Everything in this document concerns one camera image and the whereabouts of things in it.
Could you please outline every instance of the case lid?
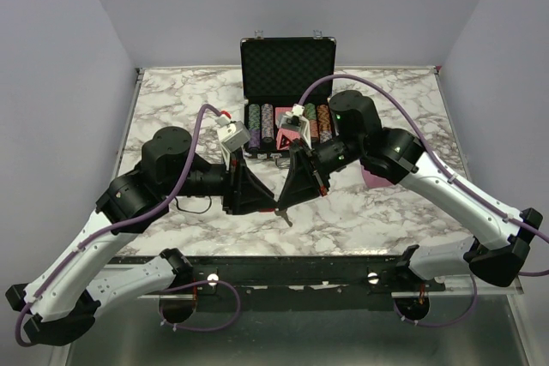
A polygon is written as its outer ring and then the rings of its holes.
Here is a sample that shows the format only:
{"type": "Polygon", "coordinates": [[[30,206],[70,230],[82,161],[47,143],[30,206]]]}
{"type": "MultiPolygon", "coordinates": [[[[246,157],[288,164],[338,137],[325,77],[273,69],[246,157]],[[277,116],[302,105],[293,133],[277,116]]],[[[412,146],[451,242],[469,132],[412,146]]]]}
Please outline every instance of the case lid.
{"type": "MultiPolygon", "coordinates": [[[[335,39],[242,39],[240,56],[246,98],[298,98],[311,83],[334,73],[335,39]]],[[[331,93],[329,81],[311,97],[331,93]]]]}

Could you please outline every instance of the black case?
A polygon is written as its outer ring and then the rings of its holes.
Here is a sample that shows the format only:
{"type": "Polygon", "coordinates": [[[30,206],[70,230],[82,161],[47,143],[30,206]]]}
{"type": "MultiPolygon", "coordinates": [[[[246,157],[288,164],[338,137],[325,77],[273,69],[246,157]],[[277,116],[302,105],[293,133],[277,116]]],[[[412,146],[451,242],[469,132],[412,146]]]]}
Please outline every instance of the black case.
{"type": "MultiPolygon", "coordinates": [[[[247,105],[269,103],[276,107],[292,107],[308,86],[321,77],[332,75],[335,66],[334,38],[264,38],[242,39],[240,42],[244,88],[244,124],[248,126],[247,105]]],[[[327,105],[332,93],[332,81],[323,83],[309,95],[305,103],[327,105]]],[[[276,150],[274,141],[261,142],[260,149],[247,157],[274,159],[288,157],[289,151],[276,150]]]]}

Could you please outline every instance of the glass surface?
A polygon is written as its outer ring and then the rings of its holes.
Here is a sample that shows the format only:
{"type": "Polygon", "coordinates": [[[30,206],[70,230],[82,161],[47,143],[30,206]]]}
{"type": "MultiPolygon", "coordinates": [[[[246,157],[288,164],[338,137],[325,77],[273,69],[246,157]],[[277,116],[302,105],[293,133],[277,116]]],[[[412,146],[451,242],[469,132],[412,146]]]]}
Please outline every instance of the glass surface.
{"type": "MultiPolygon", "coordinates": [[[[459,315],[470,297],[433,297],[429,321],[459,315]]],[[[505,296],[480,297],[454,327],[426,329],[393,312],[245,312],[218,333],[173,332],[160,326],[158,301],[135,300],[100,318],[76,341],[68,364],[104,365],[527,365],[505,296]]],[[[229,314],[196,314],[194,326],[229,314]]]]}

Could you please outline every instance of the cable clip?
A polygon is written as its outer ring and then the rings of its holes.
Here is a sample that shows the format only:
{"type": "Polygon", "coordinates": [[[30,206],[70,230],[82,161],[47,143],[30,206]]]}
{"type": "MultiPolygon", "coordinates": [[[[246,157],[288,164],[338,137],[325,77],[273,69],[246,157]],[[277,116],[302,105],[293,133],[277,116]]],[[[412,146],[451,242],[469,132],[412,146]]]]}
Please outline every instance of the cable clip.
{"type": "Polygon", "coordinates": [[[303,113],[305,112],[305,107],[302,105],[296,104],[293,106],[291,112],[294,116],[297,116],[297,117],[303,116],[303,113]]]}
{"type": "Polygon", "coordinates": [[[455,181],[455,178],[458,177],[460,175],[458,175],[457,173],[454,173],[449,179],[448,179],[448,183],[449,184],[452,184],[454,181],[455,181]]]}
{"type": "Polygon", "coordinates": [[[231,115],[226,112],[222,112],[220,116],[215,118],[215,122],[221,127],[227,126],[228,124],[231,124],[231,115]]]}
{"type": "Polygon", "coordinates": [[[78,243],[78,244],[72,249],[72,252],[73,252],[73,253],[81,253],[81,252],[83,252],[84,250],[86,250],[86,248],[81,248],[80,244],[78,243]]]}

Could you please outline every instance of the poker chip case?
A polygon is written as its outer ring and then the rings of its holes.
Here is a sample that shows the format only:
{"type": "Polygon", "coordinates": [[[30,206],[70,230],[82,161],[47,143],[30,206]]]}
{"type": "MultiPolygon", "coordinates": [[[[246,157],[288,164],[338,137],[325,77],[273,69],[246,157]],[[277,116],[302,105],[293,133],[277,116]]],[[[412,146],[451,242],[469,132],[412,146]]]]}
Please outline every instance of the poker chip case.
{"type": "MultiPolygon", "coordinates": [[[[244,146],[246,155],[255,159],[288,157],[288,150],[277,150],[275,111],[298,103],[305,89],[321,77],[332,75],[335,66],[334,38],[251,38],[240,42],[244,89],[244,124],[251,130],[252,140],[244,146]],[[257,131],[257,108],[260,127],[257,131]],[[270,116],[273,130],[262,122],[270,116]]],[[[316,107],[327,105],[332,82],[326,82],[309,95],[305,103],[316,107]]],[[[329,119],[331,130],[335,130],[329,119]]]]}

